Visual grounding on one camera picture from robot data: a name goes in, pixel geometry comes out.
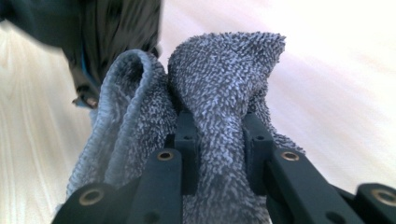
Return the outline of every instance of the wooden floor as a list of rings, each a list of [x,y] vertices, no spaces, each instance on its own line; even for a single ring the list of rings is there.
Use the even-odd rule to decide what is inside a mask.
[[[267,100],[280,133],[332,184],[396,188],[393,1],[164,1],[163,55],[192,35],[274,32]],[[90,134],[64,57],[0,24],[0,223],[49,223]]]

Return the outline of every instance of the terry cloth fabric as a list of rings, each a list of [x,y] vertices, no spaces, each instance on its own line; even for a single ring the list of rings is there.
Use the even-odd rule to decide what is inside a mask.
[[[150,152],[175,131],[183,106],[193,114],[201,147],[198,190],[183,198],[184,223],[269,223],[265,198],[248,186],[242,118],[255,112],[278,147],[303,151],[276,132],[264,101],[284,39],[269,33],[196,36],[172,54],[168,76],[147,53],[121,54],[104,81],[68,195],[88,183],[119,187],[140,176]]]

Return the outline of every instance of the towel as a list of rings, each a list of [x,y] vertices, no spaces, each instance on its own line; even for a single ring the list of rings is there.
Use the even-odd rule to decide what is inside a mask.
[[[92,183],[116,188],[142,174],[151,152],[193,115],[201,148],[196,194],[183,197],[184,223],[269,223],[265,198],[249,188],[242,119],[256,113],[277,147],[304,152],[271,124],[267,78],[285,48],[271,33],[208,34],[176,48],[168,75],[153,55],[122,53],[111,65],[92,111],[92,135],[70,177],[67,195]]]

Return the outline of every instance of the blurred background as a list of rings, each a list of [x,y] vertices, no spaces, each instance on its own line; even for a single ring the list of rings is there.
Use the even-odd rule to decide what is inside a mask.
[[[287,37],[266,97],[274,126],[349,192],[396,188],[396,3],[163,1],[160,61],[193,35]],[[0,23],[0,223],[50,223],[90,134],[66,59]]]

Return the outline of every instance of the gray towel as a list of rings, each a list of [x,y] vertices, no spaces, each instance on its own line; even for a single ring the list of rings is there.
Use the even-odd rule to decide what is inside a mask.
[[[102,86],[92,135],[68,195],[91,182],[119,187],[140,176],[148,155],[175,131],[177,108],[184,106],[193,114],[202,152],[198,190],[183,199],[184,223],[268,223],[265,198],[253,194],[246,178],[242,118],[255,112],[278,147],[303,151],[276,132],[264,101],[284,38],[193,37],[172,54],[169,81],[153,56],[139,50],[121,54]]]

